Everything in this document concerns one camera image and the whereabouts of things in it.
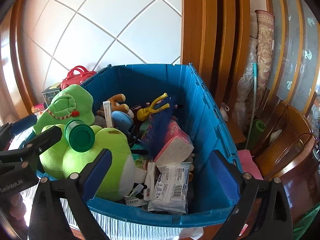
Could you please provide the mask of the brown bear plush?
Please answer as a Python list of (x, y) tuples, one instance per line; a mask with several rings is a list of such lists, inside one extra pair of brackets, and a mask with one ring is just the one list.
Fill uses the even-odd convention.
[[(112, 112), (113, 111), (121, 111), (126, 114), (129, 113), (130, 109), (129, 109), (129, 106), (125, 103), (126, 96), (124, 94), (116, 94), (107, 100), (109, 100), (111, 103)], [(97, 111), (97, 115), (105, 117), (103, 104), (100, 107), (100, 109)]]

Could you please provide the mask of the green rolled mat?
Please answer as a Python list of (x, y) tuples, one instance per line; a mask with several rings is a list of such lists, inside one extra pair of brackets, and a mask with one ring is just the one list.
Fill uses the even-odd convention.
[(247, 145), (248, 150), (252, 150), (254, 148), (254, 146), (257, 144), (258, 140), (262, 136), (265, 128), (266, 128), (266, 125), (261, 120), (255, 119), (253, 121), (252, 129), (251, 129), (251, 133), (250, 133), (249, 141)]

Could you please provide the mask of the pink tissue pack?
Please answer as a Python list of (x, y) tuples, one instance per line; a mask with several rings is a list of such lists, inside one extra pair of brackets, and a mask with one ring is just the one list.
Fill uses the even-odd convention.
[(154, 162), (157, 165), (180, 163), (185, 161), (193, 150), (194, 146), (189, 135), (181, 130), (176, 121), (171, 120), (165, 134), (164, 145)]

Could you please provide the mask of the dark gift bag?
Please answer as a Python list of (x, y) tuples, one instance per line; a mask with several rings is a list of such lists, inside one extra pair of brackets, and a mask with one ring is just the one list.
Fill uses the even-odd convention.
[(51, 104), (52, 99), (61, 91), (61, 82), (57, 82), (49, 87), (47, 87), (45, 90), (42, 91), (42, 96), (44, 98), (44, 101), (49, 106)]

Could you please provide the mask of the light green frog plush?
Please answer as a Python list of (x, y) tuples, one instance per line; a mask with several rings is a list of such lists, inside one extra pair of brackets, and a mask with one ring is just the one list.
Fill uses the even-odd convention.
[(119, 201), (127, 196), (135, 183), (135, 162), (126, 135), (116, 128), (91, 126), (93, 146), (86, 152), (77, 152), (63, 134), (61, 140), (40, 155), (44, 171), (61, 180), (73, 173), (80, 174), (86, 165), (93, 163), (103, 150), (108, 150), (91, 173), (90, 182), (100, 183), (96, 196)]

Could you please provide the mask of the wooden chair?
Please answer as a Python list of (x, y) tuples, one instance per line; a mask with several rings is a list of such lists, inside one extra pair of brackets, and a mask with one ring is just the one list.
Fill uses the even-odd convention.
[(302, 162), (315, 143), (307, 118), (281, 101), (250, 152), (263, 179), (271, 180), (293, 169), (295, 160)]

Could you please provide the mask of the blue round plush toy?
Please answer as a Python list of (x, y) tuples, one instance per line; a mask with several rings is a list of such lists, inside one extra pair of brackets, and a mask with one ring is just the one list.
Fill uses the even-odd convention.
[(129, 134), (129, 129), (132, 126), (132, 119), (128, 114), (121, 111), (113, 111), (111, 117), (115, 128), (119, 129), (124, 134)]

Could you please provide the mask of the rolled patterned carpet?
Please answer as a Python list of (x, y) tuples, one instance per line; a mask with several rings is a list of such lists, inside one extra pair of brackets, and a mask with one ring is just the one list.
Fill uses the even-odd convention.
[(263, 99), (271, 72), (274, 47), (275, 16), (265, 10), (251, 13), (249, 44), (245, 70), (237, 85), (233, 117), (244, 132), (253, 110)]

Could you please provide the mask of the white wet wipes pack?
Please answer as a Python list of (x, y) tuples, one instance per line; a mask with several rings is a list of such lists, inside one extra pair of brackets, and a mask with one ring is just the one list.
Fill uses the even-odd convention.
[(190, 162), (156, 165), (160, 175), (148, 204), (149, 212), (187, 213), (190, 166)]

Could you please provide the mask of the white slim box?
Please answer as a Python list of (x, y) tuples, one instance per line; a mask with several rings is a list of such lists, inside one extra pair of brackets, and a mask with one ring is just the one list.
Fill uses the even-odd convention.
[(113, 127), (112, 121), (112, 107), (109, 100), (103, 102), (104, 115), (107, 128)]

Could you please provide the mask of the pink cloth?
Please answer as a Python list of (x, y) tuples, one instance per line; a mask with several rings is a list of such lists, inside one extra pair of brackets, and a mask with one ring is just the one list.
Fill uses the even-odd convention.
[(239, 150), (238, 157), (244, 173), (250, 173), (255, 179), (263, 180), (259, 168), (253, 161), (249, 150)]

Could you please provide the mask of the red bear suitcase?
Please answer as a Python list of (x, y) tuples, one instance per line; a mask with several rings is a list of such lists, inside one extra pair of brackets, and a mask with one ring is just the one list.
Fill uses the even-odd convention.
[(70, 85), (81, 85), (84, 81), (95, 74), (95, 71), (89, 71), (84, 66), (75, 66), (68, 72), (66, 78), (61, 82), (61, 90), (69, 87)]

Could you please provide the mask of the yellow plastic clip toy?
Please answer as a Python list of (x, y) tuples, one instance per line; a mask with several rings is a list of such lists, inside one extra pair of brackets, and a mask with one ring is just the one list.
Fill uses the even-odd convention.
[(169, 103), (165, 103), (163, 106), (155, 109), (155, 106), (158, 103), (161, 103), (167, 97), (168, 97), (168, 94), (164, 93), (161, 96), (157, 97), (155, 100), (153, 100), (153, 102), (151, 104), (149, 104), (148, 107), (140, 108), (136, 113), (137, 120), (143, 122), (143, 121), (147, 120), (150, 115), (155, 114), (155, 113), (159, 113), (165, 109), (168, 109), (170, 107)]

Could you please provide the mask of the green capped bottle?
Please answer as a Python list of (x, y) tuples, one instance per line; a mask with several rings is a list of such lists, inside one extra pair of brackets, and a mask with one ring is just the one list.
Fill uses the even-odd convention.
[(65, 126), (65, 138), (73, 150), (86, 152), (94, 145), (95, 133), (83, 121), (71, 120)]

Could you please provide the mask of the pink can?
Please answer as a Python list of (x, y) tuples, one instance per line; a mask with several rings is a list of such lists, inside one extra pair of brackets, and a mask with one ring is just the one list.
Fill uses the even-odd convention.
[(47, 107), (48, 107), (48, 105), (47, 105), (46, 102), (40, 103), (40, 104), (38, 104), (38, 105), (32, 106), (32, 107), (31, 107), (31, 112), (32, 112), (32, 113), (41, 112), (41, 111), (46, 110)]

